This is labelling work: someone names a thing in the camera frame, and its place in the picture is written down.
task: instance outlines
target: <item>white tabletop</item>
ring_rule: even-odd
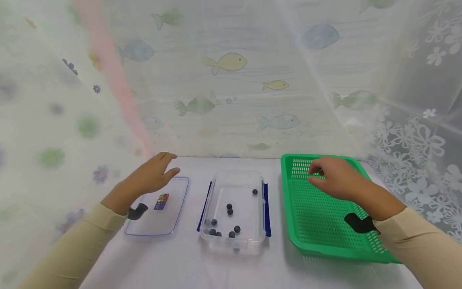
[[[298,253],[287,235],[278,159],[178,158],[172,166],[190,178],[175,232],[169,239],[140,242],[128,240],[121,230],[81,288],[422,288],[403,265]],[[272,237],[266,238],[259,255],[210,252],[196,232],[209,182],[217,170],[230,168],[259,171],[268,183]]]

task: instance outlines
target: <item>sheer curtain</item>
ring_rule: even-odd
[[[151,150],[356,156],[462,242],[461,44],[460,0],[0,0],[0,286]]]

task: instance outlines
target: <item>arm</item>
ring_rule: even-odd
[[[407,208],[384,188],[364,178],[346,161],[322,157],[312,162],[310,182],[332,197],[361,206],[382,233],[383,246],[424,288],[460,288],[462,246]]]
[[[174,158],[174,154],[159,153],[116,185],[58,240],[19,288],[78,288],[123,226],[132,203],[143,194],[160,190],[180,172],[174,168],[164,173]]]

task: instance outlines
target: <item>blue strip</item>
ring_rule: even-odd
[[[265,230],[266,236],[271,237],[271,223],[269,221],[268,184],[263,183],[263,197],[265,198]]]
[[[204,217],[205,205],[207,204],[208,194],[210,194],[210,188],[212,187],[212,182],[208,185],[207,197],[205,198],[204,207],[202,208],[201,219],[199,220],[199,225],[197,225],[197,231],[201,230],[202,218]]]

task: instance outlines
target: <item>pink stripe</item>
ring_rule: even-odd
[[[152,157],[149,134],[136,110],[132,92],[120,63],[120,56],[115,50],[114,41],[104,22],[100,0],[73,0],[73,2],[82,20],[89,28],[91,45],[98,55],[111,91],[119,102],[128,127],[141,141],[146,157]]]

